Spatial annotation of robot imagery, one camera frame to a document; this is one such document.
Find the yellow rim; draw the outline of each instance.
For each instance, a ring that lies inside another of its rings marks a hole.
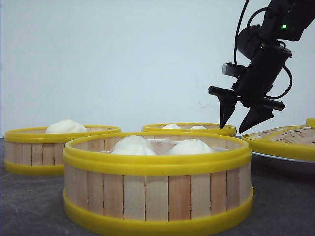
[[[163,126],[166,126],[170,123],[165,124],[148,124],[144,125],[142,127],[143,132],[148,131],[166,131],[166,132],[172,132],[174,129],[162,129]],[[179,129],[177,131],[180,132],[197,132],[197,133],[208,133],[208,134],[220,134],[220,135],[226,135],[226,136],[232,136],[236,134],[236,128],[232,125],[226,125],[223,129],[219,129],[219,124],[212,124],[212,123],[171,123],[176,125],[211,125],[211,126],[217,126],[216,129]]]
[[[47,127],[14,129],[7,131],[4,140],[16,143],[66,143],[70,140],[98,134],[111,134],[120,132],[120,128],[109,125],[84,125],[86,128],[110,128],[110,130],[101,130],[86,133],[70,134],[30,134],[24,131],[47,129]]]
[[[4,167],[8,172],[30,175],[30,176],[44,176],[44,175],[62,175],[63,165],[57,166],[26,166],[18,165],[4,160]]]
[[[63,190],[64,210],[81,227],[109,236],[208,236],[230,229],[245,220],[252,211],[251,196],[240,206],[227,212],[192,220],[140,221],[123,220],[88,212],[73,204]]]
[[[315,161],[315,147],[311,145],[278,143],[272,141],[262,142],[259,139],[253,139],[253,137],[250,137],[250,134],[243,135],[242,139],[250,144],[251,149],[254,152],[303,161]]]
[[[168,135],[191,136],[191,133],[167,132]],[[252,152],[249,144],[241,139],[205,133],[195,133],[197,137],[212,137],[239,143],[241,147],[218,153],[197,155],[129,156],[89,152],[73,146],[93,139],[125,137],[130,135],[165,135],[165,132],[117,133],[84,137],[65,145],[63,161],[73,167],[118,175],[169,176],[193,175],[230,170],[250,162]]]

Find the yellow handle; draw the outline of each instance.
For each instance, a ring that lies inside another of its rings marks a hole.
[[[314,118],[306,119],[306,126],[309,126],[310,128],[315,128],[315,119]]]

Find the bamboo slat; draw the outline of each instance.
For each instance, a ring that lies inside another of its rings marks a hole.
[[[210,147],[222,147],[225,148],[225,144],[223,145],[223,142],[220,141],[220,139],[214,139],[210,137],[203,137],[202,141],[205,142]]]
[[[77,181],[76,181],[76,170],[74,167],[67,165],[67,183],[65,183],[67,185],[66,188],[66,192],[67,195],[70,199],[70,201],[72,201],[74,204],[77,204],[77,198],[76,198],[76,185],[77,185]]]
[[[154,135],[154,139],[169,139],[169,135],[165,134],[165,135]]]
[[[55,143],[54,146],[54,163],[55,166],[63,164],[64,143]]]
[[[226,211],[226,171],[211,173],[211,215]]]
[[[228,146],[228,140],[226,139],[217,139],[218,140],[218,147],[221,147],[221,148],[226,148],[227,149],[227,146]]]
[[[104,150],[111,151],[111,149],[115,146],[115,144],[123,139],[122,137],[111,137],[105,139]]]
[[[251,163],[240,167],[240,204],[243,203],[251,192]]]
[[[43,166],[54,165],[54,144],[43,144]]]
[[[4,142],[4,157],[8,162],[14,162],[14,143]]]
[[[210,215],[210,174],[191,176],[191,218]]]
[[[168,220],[190,219],[190,176],[169,176],[168,181]]]
[[[31,145],[31,165],[41,166],[43,164],[43,145],[32,144]]]
[[[14,163],[19,165],[23,163],[21,143],[14,143]]]
[[[88,171],[88,209],[101,215],[103,215],[104,207],[103,186],[103,174]]]
[[[88,151],[104,151],[105,150],[105,143],[104,139],[95,139],[88,141]]]
[[[90,128],[90,132],[98,132],[98,131],[103,131],[103,130],[107,130],[107,128],[103,128],[103,127],[91,127]]]
[[[70,191],[70,188],[69,188],[69,183],[70,183],[70,179],[69,179],[69,165],[68,164],[64,164],[64,169],[63,169],[63,182],[64,182],[64,188],[65,188],[65,191],[67,193],[67,197],[69,198],[69,191]]]
[[[124,176],[124,218],[145,220],[144,176]]]
[[[84,210],[88,210],[88,173],[86,170],[75,168],[76,174],[76,203]]]
[[[168,176],[147,176],[146,220],[168,220]]]
[[[228,150],[234,150],[236,148],[239,147],[239,144],[236,143],[236,142],[232,142],[232,141],[227,141],[227,144],[226,144],[226,149]]]
[[[78,143],[76,145],[74,145],[75,148],[83,150],[83,151],[87,151],[88,150],[88,142],[82,142],[82,143]]]
[[[22,144],[22,164],[31,166],[32,165],[32,145]]]
[[[240,204],[239,168],[227,171],[227,210],[238,207]]]
[[[104,182],[104,215],[123,219],[123,176],[103,175]]]

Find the gray table surface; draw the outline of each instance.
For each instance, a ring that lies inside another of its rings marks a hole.
[[[96,236],[63,211],[63,176],[22,176],[3,167],[1,139],[2,236]],[[252,157],[254,207],[238,226],[218,236],[314,236],[315,178],[283,172]]]

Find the woven bamboo lid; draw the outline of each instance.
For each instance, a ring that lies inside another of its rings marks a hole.
[[[246,134],[253,152],[303,161],[315,161],[315,119],[306,125],[285,126]]]

